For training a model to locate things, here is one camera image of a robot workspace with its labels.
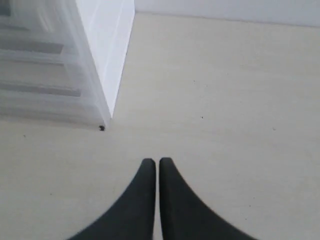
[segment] floor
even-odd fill
[[[0,239],[67,239],[163,156],[246,233],[318,239],[319,42],[318,28],[137,14],[107,132],[0,122]]]

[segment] white cabinet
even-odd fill
[[[0,0],[0,115],[107,126],[134,0]]]

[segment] beige floor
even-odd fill
[[[107,132],[0,122],[0,239],[70,237],[162,156],[241,230],[318,239],[319,42],[316,28],[137,14]]]

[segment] plastic drawer unit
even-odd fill
[[[0,115],[106,127],[133,0],[0,0]]]

